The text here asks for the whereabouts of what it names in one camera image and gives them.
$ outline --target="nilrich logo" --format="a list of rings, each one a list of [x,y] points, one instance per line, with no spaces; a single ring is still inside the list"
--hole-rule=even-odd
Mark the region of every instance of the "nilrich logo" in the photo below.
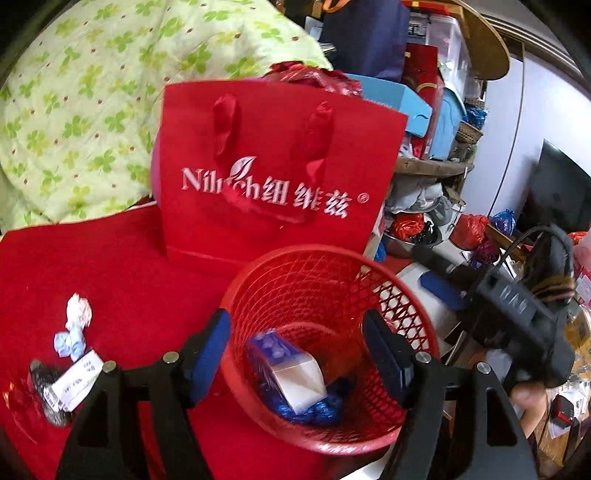
[[[253,200],[273,203],[274,205],[287,205],[289,194],[289,180],[278,180],[273,177],[267,177],[263,184],[259,184],[248,175],[256,157],[242,157],[234,162],[230,169],[230,174],[224,178],[217,174],[217,170],[205,170],[198,168],[182,168],[183,186],[182,190],[190,190],[191,186],[198,192],[220,194],[224,186],[241,190],[242,194]],[[347,207],[352,200],[347,192],[335,190],[331,193],[324,193],[320,188],[312,189],[303,182],[295,189],[295,198],[293,206],[302,209],[320,210],[323,198],[324,213],[335,215],[340,218],[347,217]],[[361,193],[357,197],[359,203],[365,203],[369,200],[367,193]]]

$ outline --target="blue plastic bag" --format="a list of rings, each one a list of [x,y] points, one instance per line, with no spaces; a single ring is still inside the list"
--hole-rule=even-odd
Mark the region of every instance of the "blue plastic bag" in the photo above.
[[[474,128],[482,130],[484,122],[486,121],[486,110],[479,106],[466,105],[466,115],[462,118]]]
[[[497,213],[491,217],[491,225],[506,236],[511,236],[515,229],[514,214],[515,212],[513,210],[505,210],[504,212]]]

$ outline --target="black screen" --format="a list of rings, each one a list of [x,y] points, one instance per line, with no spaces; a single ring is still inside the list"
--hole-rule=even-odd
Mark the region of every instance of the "black screen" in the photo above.
[[[550,223],[567,233],[589,230],[591,177],[546,140],[528,184],[530,191],[517,221],[521,232]]]

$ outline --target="person's hand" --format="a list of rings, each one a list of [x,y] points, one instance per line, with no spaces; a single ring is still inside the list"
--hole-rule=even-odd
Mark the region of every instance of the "person's hand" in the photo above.
[[[519,423],[525,438],[528,438],[546,412],[547,400],[544,385],[540,382],[520,383],[511,390],[511,400],[525,410]]]

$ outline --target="orange bag handle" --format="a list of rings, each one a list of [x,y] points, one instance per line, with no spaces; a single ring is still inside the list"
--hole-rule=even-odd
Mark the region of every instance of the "orange bag handle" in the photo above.
[[[324,0],[324,3],[322,5],[322,10],[324,10],[328,14],[331,14],[331,13],[337,12],[338,10],[343,8],[350,1],[351,0],[339,0],[338,2],[336,2],[335,6],[331,7],[330,5],[332,4],[332,0]]]

